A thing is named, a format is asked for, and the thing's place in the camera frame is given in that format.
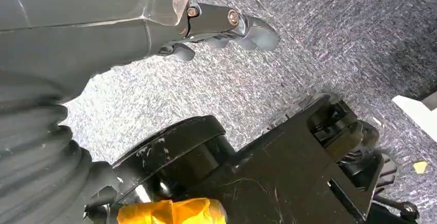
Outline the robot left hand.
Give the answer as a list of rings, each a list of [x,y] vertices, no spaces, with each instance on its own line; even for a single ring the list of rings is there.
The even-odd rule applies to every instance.
[[[1,223],[81,223],[119,180],[61,122],[64,103],[114,66],[189,61],[188,42],[273,50],[264,20],[190,0],[1,0]]]

